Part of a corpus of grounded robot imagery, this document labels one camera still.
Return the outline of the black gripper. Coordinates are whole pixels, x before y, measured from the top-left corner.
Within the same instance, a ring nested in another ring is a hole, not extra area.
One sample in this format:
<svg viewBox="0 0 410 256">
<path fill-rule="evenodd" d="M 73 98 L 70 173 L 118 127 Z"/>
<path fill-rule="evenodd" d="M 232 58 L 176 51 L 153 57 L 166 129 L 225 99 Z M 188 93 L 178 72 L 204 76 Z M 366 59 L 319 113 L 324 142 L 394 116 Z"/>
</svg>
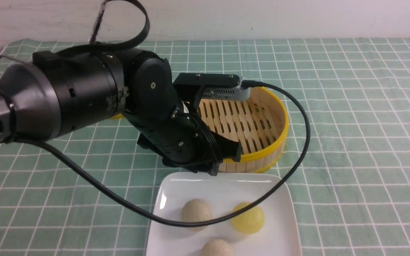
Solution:
<svg viewBox="0 0 410 256">
<path fill-rule="evenodd" d="M 137 144 L 161 156 L 167 166 L 211 176 L 218 174 L 223 159 L 240 162 L 242 156 L 239 141 L 214 138 L 195 110 L 174 110 L 166 120 L 142 130 Z"/>
</svg>

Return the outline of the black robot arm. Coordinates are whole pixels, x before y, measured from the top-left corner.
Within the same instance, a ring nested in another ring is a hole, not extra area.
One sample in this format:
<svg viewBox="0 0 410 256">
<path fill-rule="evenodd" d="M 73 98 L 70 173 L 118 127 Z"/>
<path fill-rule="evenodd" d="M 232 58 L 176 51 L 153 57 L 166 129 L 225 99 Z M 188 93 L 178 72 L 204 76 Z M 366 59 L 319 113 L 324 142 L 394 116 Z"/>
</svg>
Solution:
<svg viewBox="0 0 410 256">
<path fill-rule="evenodd" d="M 213 132 L 198 105 L 211 82 L 237 85 L 238 76 L 181 73 L 153 52 L 130 49 L 60 57 L 36 52 L 0 78 L 0 144 L 49 141 L 122 114 L 139 132 L 137 144 L 169 167 L 215 176 L 242 146 Z"/>
</svg>

